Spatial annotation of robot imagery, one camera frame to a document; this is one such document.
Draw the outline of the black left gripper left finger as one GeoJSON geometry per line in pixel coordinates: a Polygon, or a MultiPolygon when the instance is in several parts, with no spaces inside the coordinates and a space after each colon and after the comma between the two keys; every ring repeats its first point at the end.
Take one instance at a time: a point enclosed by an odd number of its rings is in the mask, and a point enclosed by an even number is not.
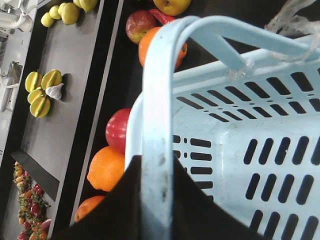
{"type": "Polygon", "coordinates": [[[133,156],[114,189],[84,218],[52,240],[139,240],[141,156],[133,156]]]}

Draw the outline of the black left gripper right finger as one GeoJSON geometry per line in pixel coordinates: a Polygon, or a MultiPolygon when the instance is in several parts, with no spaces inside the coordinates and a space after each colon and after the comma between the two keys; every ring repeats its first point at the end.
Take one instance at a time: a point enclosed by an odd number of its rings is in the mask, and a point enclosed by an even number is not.
{"type": "Polygon", "coordinates": [[[174,240],[265,240],[232,217],[195,184],[177,158],[173,162],[174,240]]]}

